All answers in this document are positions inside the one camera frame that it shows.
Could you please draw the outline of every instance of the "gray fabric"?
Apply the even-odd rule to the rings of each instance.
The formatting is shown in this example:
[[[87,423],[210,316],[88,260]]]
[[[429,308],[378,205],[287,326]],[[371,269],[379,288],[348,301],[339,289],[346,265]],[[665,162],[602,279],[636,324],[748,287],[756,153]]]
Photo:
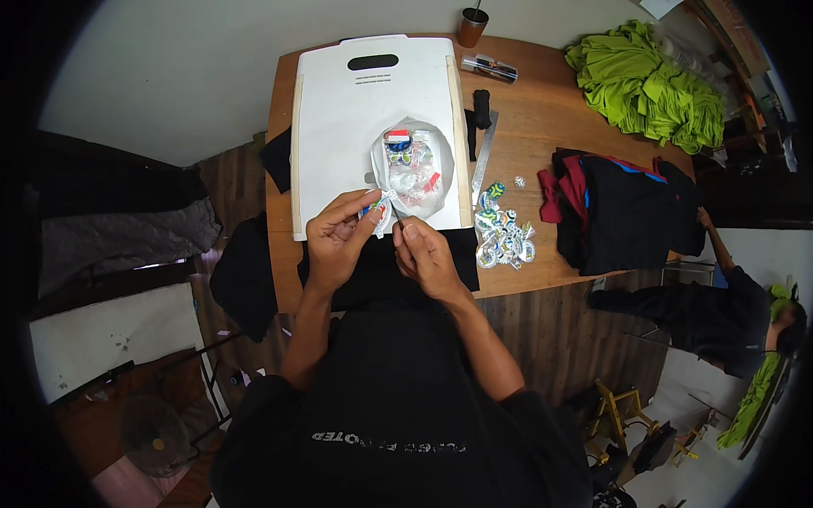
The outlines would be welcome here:
[[[89,267],[101,275],[207,252],[222,229],[209,197],[175,211],[43,220],[40,297]]]

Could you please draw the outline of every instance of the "dark hair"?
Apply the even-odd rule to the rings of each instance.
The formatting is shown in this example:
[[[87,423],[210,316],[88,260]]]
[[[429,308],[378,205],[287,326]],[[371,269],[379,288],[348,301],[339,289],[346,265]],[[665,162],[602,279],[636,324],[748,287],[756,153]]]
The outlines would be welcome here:
[[[782,356],[792,358],[807,333],[807,313],[805,308],[799,302],[793,302],[795,312],[793,316],[795,321],[793,324],[779,332],[779,337],[776,339],[776,351]]]

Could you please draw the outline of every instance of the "black t-shirt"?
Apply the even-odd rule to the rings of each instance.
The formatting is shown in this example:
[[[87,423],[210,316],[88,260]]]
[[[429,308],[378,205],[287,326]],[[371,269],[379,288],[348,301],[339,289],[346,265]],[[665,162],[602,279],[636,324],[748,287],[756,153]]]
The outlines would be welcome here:
[[[697,355],[723,363],[725,373],[750,378],[764,361],[771,323],[767,292],[742,268],[725,273],[728,288],[692,283],[686,298],[686,322]]]
[[[449,320],[348,312],[309,393],[254,381],[210,484],[229,506],[591,506],[572,418],[494,402]]]

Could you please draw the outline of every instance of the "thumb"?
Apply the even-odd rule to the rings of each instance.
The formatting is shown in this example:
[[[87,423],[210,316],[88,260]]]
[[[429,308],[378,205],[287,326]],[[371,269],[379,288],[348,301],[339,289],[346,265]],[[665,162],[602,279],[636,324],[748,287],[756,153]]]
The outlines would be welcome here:
[[[347,241],[346,246],[350,247],[356,254],[361,252],[361,248],[367,243],[372,235],[372,230],[376,228],[376,224],[381,220],[381,208],[373,208],[364,217],[359,219],[353,230],[353,236]]]
[[[406,225],[403,230],[403,237],[418,267],[421,265],[427,266],[432,262],[429,258],[429,248],[426,246],[424,236],[420,234],[420,231],[418,231],[418,228],[414,224]]]

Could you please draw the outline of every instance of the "finger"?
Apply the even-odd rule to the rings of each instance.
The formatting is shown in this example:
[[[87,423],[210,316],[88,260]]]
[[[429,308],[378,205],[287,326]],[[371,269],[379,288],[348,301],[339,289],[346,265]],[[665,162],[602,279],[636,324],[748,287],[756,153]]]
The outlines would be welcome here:
[[[344,205],[345,203],[349,203],[351,201],[359,199],[359,198],[363,197],[366,194],[375,194],[375,195],[377,195],[377,198],[373,199],[373,201],[375,201],[376,199],[381,197],[380,192],[381,192],[381,189],[375,189],[373,191],[370,191],[369,189],[359,189],[359,190],[351,190],[351,191],[346,192],[346,193],[341,193],[338,196],[336,196],[336,199],[331,201],[324,208],[324,210],[322,210],[322,211],[332,210],[333,208],[336,208],[337,206]]]
[[[361,248],[367,243],[372,235],[372,230],[376,228],[376,224],[381,220],[381,208],[373,208],[364,217],[359,220],[353,230],[353,236],[345,243],[345,248],[350,251],[357,258],[361,253]]]
[[[395,248],[395,258],[410,270],[418,270],[418,267],[415,265],[415,260],[412,258],[412,254],[410,254],[409,247],[403,241],[401,245]]]
[[[353,228],[349,224],[340,223],[333,229],[333,234],[342,241],[348,241],[353,236]]]
[[[401,263],[401,259],[395,258],[395,264],[398,265],[398,271],[401,272],[401,275],[405,276],[408,279],[415,279],[415,272],[410,270],[409,268],[405,267],[403,263]]]
[[[418,231],[420,231],[420,234],[426,241],[426,246],[429,252],[449,249],[449,244],[446,241],[446,237],[440,234],[429,224],[426,224],[423,220],[418,219],[417,217],[407,217],[402,222],[404,223],[404,227],[406,227],[408,224],[413,224],[418,228]]]
[[[424,235],[421,234],[417,226],[414,224],[407,224],[404,226],[403,235],[406,246],[409,248],[412,258],[415,259],[416,267],[420,267],[421,265],[427,266],[432,263],[432,259],[429,257],[429,248],[426,246],[426,240],[424,240]]]
[[[381,191],[380,189],[376,189],[371,193],[366,193],[356,199],[343,202],[329,210],[325,210],[320,214],[320,217],[325,224],[335,226],[340,222],[344,222],[348,217],[358,214],[365,206],[369,206],[378,201],[380,197]]]
[[[393,224],[393,245],[397,249],[404,242],[404,237],[401,234],[401,224]]]

